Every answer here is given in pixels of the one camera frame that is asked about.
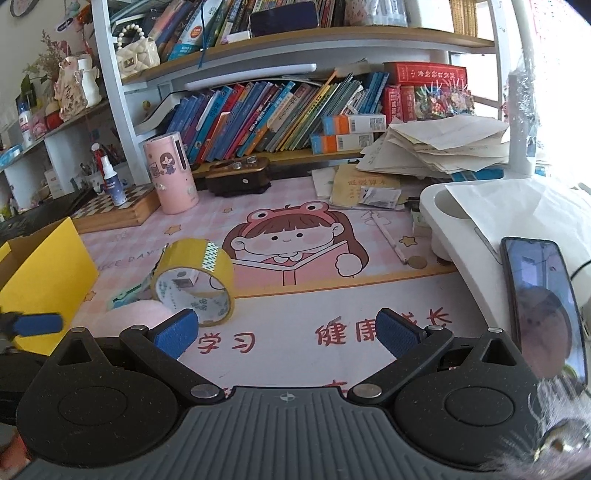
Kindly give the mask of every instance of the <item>spray bottle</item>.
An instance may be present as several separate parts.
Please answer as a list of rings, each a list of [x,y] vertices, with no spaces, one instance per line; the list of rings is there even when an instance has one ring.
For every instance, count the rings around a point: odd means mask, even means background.
[[[106,155],[101,157],[100,161],[103,165],[105,192],[111,195],[113,203],[116,207],[123,205],[125,202],[127,202],[127,197],[125,196],[125,192],[123,191],[123,185],[121,185],[121,181],[119,180],[117,172],[113,169],[111,162],[109,162],[109,157],[107,157]]]

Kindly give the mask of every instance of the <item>shelf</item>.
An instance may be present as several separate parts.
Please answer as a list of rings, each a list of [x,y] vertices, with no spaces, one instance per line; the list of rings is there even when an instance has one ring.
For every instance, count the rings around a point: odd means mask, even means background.
[[[284,151],[278,153],[260,153],[260,157],[266,157],[270,160],[271,165],[274,166],[289,166],[289,165],[303,165],[307,163],[318,163],[331,160],[345,160],[347,158],[361,158],[359,150],[347,150],[336,153],[323,153],[314,155],[309,148],[306,150]],[[211,166],[219,162],[204,163],[197,170],[193,172],[193,177],[196,179],[203,178],[209,171]]]
[[[27,155],[29,152],[31,152],[37,146],[39,146],[41,143],[43,143],[47,138],[50,138],[52,135],[55,135],[56,133],[60,132],[61,130],[64,130],[65,128],[68,128],[69,126],[75,124],[78,120],[86,117],[87,115],[90,115],[91,113],[95,113],[98,110],[102,110],[107,105],[109,105],[109,101],[108,100],[103,100],[98,105],[95,105],[95,106],[93,106],[91,108],[87,108],[85,110],[82,110],[81,113],[79,113],[78,115],[70,118],[67,122],[63,122],[59,127],[54,128],[53,130],[50,130],[45,135],[43,135],[41,138],[38,138],[37,140],[35,140],[31,144],[30,147],[26,148],[21,153],[19,153],[16,157],[14,157],[8,165],[5,165],[2,168],[0,168],[0,172],[3,172],[6,168],[14,165],[17,161],[19,161],[20,159],[22,159],[25,155]]]
[[[472,49],[490,49],[495,46],[495,43],[491,40],[428,28],[378,25],[373,27],[311,28],[308,30],[250,38],[248,40],[208,48],[205,52],[202,68],[206,68],[207,63],[211,61],[220,60],[222,63],[227,64],[240,61],[245,57],[263,57],[284,53],[282,48],[284,49],[284,47],[289,46],[299,46],[298,51],[317,50],[320,48],[371,47],[371,41],[385,46],[392,44],[392,46],[405,48],[448,50],[457,53],[470,53]],[[201,52],[191,53],[127,77],[122,80],[122,83],[123,85],[129,85],[139,82],[149,82],[165,75],[196,67],[199,64],[200,58]]]

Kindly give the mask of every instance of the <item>stack of papers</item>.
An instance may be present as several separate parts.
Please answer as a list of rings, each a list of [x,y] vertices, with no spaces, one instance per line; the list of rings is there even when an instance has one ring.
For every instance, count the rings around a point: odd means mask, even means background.
[[[419,177],[449,178],[506,164],[508,124],[488,117],[460,115],[441,120],[392,123],[364,154],[358,169]]]

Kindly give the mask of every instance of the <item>blue gripper pad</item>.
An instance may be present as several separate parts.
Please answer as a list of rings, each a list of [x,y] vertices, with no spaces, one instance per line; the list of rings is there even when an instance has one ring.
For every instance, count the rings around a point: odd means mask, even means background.
[[[64,322],[58,313],[34,313],[21,315],[12,325],[12,330],[17,335],[31,337],[61,332],[63,326]]]
[[[375,318],[379,342],[396,358],[400,358],[426,337],[425,330],[390,309],[381,309]]]
[[[184,309],[148,333],[148,339],[172,358],[179,358],[196,339],[199,318],[192,309]]]

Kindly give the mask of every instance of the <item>pen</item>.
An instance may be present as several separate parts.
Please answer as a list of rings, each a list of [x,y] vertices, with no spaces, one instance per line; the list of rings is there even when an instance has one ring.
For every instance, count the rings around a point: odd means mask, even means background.
[[[405,257],[404,253],[402,253],[402,250],[400,250],[399,246],[396,245],[396,240],[394,240],[394,238],[392,238],[392,235],[390,235],[388,233],[388,231],[386,230],[384,225],[382,225],[382,223],[379,221],[378,214],[371,212],[371,218],[374,219],[374,222],[378,226],[379,231],[382,232],[383,236],[386,238],[386,240],[388,241],[388,243],[392,247],[392,250],[394,250],[394,253],[400,259],[402,264],[403,265],[408,264],[408,258]]]

